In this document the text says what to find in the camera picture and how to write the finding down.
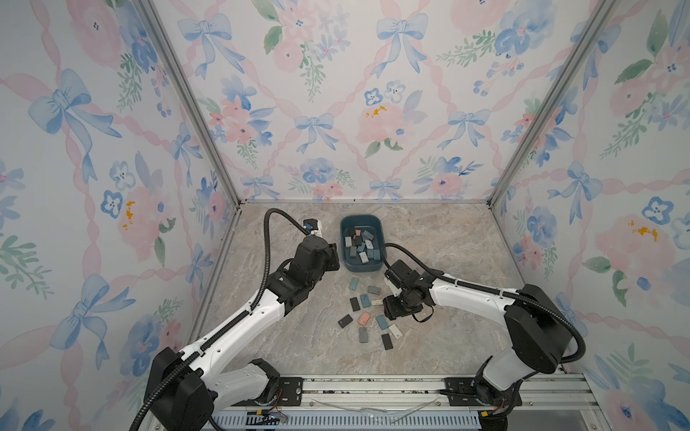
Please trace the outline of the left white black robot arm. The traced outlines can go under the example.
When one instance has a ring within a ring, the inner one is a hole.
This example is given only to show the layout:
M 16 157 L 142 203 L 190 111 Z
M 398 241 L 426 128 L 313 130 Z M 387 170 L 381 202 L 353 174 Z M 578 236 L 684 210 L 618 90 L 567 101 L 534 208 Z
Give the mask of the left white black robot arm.
M 307 300 L 323 275 L 340 267 L 336 244 L 323 238 L 322 223 L 296 223 L 303 240 L 295 255 L 272 270 L 264 262 L 262 282 L 248 303 L 207 335 L 180 351 L 165 348 L 152 363 L 141 407 L 130 429 L 153 415 L 165 430 L 217 427 L 215 413 L 237 403 L 271 405 L 280 398 L 280 373 L 263 359 L 233 372 L 227 365 L 250 341 Z

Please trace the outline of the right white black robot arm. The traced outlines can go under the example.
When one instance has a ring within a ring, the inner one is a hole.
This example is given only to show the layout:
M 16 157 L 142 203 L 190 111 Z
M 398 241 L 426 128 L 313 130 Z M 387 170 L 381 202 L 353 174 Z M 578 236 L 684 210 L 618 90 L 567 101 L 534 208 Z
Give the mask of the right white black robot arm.
M 411 317 L 425 323 L 440 307 L 454 308 L 502 325 L 510 346 L 486 359 L 468 388 L 447 391 L 448 397 L 469 396 L 489 407 L 488 417 L 507 415 L 517 405 L 522 384 L 536 375 L 551 375 L 559 366 L 584 357 L 586 343 L 580 330 L 537 286 L 490 287 L 432 269 L 406 248 L 388 242 L 410 258 L 386 262 L 386 282 L 393 293 L 384 299 L 386 319 Z

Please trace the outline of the teal eraser lower centre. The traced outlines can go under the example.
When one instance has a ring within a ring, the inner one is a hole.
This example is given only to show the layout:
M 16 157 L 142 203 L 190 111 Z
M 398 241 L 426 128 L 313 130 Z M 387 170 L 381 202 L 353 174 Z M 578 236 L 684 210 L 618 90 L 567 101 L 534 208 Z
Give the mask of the teal eraser lower centre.
M 377 324 L 381 330 L 387 330 L 389 328 L 388 321 L 384 315 L 379 315 L 376 317 Z

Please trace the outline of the dark teal storage box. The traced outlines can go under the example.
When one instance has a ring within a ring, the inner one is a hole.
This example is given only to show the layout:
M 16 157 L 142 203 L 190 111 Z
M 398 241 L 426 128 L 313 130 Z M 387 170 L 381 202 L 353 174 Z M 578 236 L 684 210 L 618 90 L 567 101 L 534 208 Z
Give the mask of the dark teal storage box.
M 347 215 L 341 219 L 341 260 L 353 273 L 376 272 L 384 265 L 385 237 L 375 215 Z

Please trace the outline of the black eraser bottom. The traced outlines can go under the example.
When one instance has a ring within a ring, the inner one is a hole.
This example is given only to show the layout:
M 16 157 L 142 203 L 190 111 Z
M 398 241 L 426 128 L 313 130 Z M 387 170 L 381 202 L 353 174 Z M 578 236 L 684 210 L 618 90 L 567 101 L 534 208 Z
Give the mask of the black eraser bottom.
M 385 350 L 392 350 L 394 348 L 393 341 L 389 333 L 382 334 L 381 339 Z

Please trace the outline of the pink eraser centre lower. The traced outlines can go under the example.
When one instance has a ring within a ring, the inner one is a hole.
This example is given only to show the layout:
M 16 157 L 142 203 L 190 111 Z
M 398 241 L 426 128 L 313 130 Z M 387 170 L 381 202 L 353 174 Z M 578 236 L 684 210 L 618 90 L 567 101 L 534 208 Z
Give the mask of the pink eraser centre lower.
M 371 314 L 369 312 L 363 312 L 358 319 L 358 325 L 360 327 L 367 327 L 369 321 L 371 320 Z

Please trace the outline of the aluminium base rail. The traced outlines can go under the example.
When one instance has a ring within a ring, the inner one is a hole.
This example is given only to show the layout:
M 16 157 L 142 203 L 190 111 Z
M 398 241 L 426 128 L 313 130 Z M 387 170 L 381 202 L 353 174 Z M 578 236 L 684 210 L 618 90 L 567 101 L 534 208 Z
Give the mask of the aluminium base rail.
M 538 375 L 492 407 L 465 375 L 284 375 L 232 372 L 207 395 L 159 400 L 151 430 L 609 430 L 583 375 Z

